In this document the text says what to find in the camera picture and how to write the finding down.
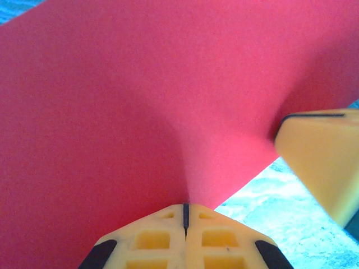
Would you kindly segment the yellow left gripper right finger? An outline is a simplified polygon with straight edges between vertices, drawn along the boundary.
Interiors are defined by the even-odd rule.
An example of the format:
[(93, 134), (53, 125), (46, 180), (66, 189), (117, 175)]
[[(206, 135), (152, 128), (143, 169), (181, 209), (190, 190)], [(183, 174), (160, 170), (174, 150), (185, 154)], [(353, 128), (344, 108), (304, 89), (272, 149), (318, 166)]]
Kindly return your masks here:
[(205, 206), (185, 204), (187, 268), (292, 268), (274, 240)]

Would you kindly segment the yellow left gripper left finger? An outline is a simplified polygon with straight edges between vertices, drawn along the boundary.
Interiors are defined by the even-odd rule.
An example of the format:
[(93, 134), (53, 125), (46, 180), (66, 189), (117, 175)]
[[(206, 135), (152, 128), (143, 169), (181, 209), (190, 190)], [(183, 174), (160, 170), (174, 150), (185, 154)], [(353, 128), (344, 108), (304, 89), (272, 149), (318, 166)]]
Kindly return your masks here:
[(185, 268), (186, 205), (172, 205), (102, 236), (79, 268)]

